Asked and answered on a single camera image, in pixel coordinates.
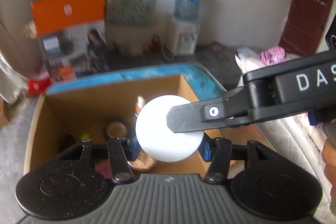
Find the finger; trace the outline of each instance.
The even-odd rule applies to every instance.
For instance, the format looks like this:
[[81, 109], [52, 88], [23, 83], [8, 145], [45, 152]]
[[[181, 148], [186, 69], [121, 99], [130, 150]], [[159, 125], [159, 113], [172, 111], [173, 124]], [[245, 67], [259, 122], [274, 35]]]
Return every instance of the finger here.
[[330, 165], [326, 165], [324, 174], [333, 186], [336, 186], [336, 168]]
[[336, 167], [336, 149], [329, 140], [326, 140], [324, 144], [322, 158], [327, 165]]
[[333, 187], [330, 191], [330, 195], [332, 199], [336, 200], [336, 187]]

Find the white screw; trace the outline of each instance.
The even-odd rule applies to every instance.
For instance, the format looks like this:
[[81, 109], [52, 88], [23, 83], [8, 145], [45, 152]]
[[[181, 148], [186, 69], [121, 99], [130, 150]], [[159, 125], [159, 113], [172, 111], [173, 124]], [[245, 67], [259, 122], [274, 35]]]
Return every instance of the white screw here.
[[210, 116], [212, 116], [212, 117], [216, 117], [216, 116], [218, 115], [218, 113], [219, 113], [219, 109], [218, 109], [218, 107], [211, 107], [211, 108], [209, 109], [209, 114], [210, 114]]

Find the red object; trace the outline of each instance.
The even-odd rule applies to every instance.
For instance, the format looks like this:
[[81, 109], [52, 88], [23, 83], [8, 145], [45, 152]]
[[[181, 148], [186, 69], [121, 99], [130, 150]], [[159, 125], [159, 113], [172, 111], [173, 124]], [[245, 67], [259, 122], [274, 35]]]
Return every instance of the red object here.
[[158, 35], [154, 35], [152, 38], [151, 52], [156, 53], [159, 52], [160, 49], [161, 49], [160, 37]]
[[28, 97], [39, 95], [44, 93], [47, 87], [51, 85], [50, 78], [45, 78], [40, 81], [29, 81], [28, 82]]

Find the gray ribbed surface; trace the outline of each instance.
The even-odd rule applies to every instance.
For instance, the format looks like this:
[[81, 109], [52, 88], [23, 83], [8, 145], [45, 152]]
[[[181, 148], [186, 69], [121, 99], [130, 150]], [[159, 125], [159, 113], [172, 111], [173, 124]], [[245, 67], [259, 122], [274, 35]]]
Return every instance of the gray ribbed surface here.
[[[27, 217], [22, 224], [266, 224], [233, 202], [223, 186], [212, 186], [198, 175], [141, 175], [130, 185], [115, 187], [97, 210], [75, 220], [48, 222]], [[293, 224], [318, 223], [312, 217]]]

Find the woman printed on box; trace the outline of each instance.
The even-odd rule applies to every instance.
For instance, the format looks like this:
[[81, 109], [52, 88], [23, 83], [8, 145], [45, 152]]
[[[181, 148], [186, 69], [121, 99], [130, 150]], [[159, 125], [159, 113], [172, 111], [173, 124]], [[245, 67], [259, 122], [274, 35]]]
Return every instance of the woman printed on box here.
[[87, 54], [90, 59], [90, 67], [95, 73], [104, 73], [109, 70], [105, 59], [107, 46], [101, 39], [97, 29], [91, 29], [87, 34], [89, 44], [87, 46]]

